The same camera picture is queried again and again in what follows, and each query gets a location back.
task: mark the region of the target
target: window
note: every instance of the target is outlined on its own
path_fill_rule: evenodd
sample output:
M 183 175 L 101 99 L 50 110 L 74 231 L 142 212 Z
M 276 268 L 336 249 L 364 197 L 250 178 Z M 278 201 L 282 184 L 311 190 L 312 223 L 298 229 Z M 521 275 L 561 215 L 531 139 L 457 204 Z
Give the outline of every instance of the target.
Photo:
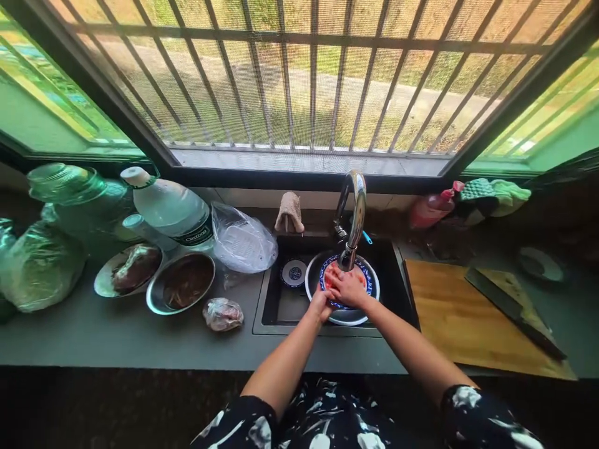
M 522 167 L 530 144 L 506 142 L 540 148 L 526 115 L 599 37 L 590 0 L 0 1 L 87 101 L 55 106 L 88 153 L 224 187 L 335 190 L 357 168 L 417 193 L 478 156 Z
M 472 173 L 543 173 L 599 147 L 599 41 L 468 167 Z
M 37 157 L 143 156 L 85 93 L 0 11 L 0 130 Z

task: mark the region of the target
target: knife handle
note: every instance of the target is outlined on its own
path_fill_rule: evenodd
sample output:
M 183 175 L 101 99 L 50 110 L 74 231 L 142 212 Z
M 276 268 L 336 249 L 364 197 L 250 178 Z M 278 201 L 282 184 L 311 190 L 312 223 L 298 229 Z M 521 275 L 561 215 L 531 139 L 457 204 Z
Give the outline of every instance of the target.
M 538 330 L 537 328 L 531 326 L 529 323 L 524 321 L 523 319 L 519 320 L 518 325 L 520 326 L 522 332 L 524 332 L 530 340 L 537 346 L 539 346 L 542 350 L 544 350 L 548 355 L 553 357 L 556 360 L 565 360 L 568 358 L 566 354 L 564 354 L 550 339 L 548 339 L 543 332 Z

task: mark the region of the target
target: chrome faucet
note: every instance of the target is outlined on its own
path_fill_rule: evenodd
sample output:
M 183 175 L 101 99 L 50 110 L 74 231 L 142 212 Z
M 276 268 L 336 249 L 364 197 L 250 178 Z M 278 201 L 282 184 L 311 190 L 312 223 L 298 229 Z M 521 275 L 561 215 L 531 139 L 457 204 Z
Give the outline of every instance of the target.
M 339 241 L 342 242 L 348 237 L 345 229 L 341 227 L 341 215 L 345 209 L 345 204 L 348 202 L 350 186 L 353 186 L 354 188 L 354 216 L 345 249 L 337 260 L 339 268 L 343 271 L 351 271 L 354 268 L 354 263 L 356 262 L 356 250 L 358 249 L 358 242 L 360 242 L 360 239 L 362 238 L 364 218 L 366 217 L 366 180 L 360 171 L 351 170 L 343 181 L 341 196 L 339 197 L 339 203 L 337 204 L 337 214 L 333 221 L 335 233 L 337 234 Z

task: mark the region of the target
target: dish soap bottle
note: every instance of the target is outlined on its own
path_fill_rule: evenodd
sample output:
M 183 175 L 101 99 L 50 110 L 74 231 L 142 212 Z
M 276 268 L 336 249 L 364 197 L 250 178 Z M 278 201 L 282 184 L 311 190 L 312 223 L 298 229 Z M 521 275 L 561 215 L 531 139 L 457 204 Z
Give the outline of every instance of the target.
M 440 195 L 423 196 L 417 200 L 410 211 L 410 228 L 426 229 L 437 223 L 455 208 L 453 197 L 463 189 L 463 182 L 454 181 L 453 188 L 442 191 Z
M 133 188 L 135 207 L 151 227 L 192 251 L 212 250 L 210 206 L 198 195 L 141 167 L 127 168 L 120 177 Z

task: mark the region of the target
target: hand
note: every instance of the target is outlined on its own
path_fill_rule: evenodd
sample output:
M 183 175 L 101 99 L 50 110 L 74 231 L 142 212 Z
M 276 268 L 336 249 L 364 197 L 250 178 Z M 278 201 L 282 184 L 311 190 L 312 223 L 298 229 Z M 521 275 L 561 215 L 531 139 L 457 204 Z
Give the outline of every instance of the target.
M 333 272 L 325 272 L 326 279 L 333 285 L 331 291 L 343 304 L 356 309 L 363 309 L 371 297 L 364 290 L 364 284 L 354 271 L 342 271 L 336 264 Z
M 322 291 L 319 285 L 318 290 L 316 291 L 316 293 L 314 293 L 314 296 L 312 297 L 312 302 L 310 303 L 310 306 L 306 313 L 312 314 L 313 316 L 318 318 L 320 323 L 324 323 L 329 319 L 329 316 L 331 316 L 331 313 L 333 313 L 334 310 L 332 305 L 328 301 L 329 299 L 335 300 L 333 292 L 329 290 Z

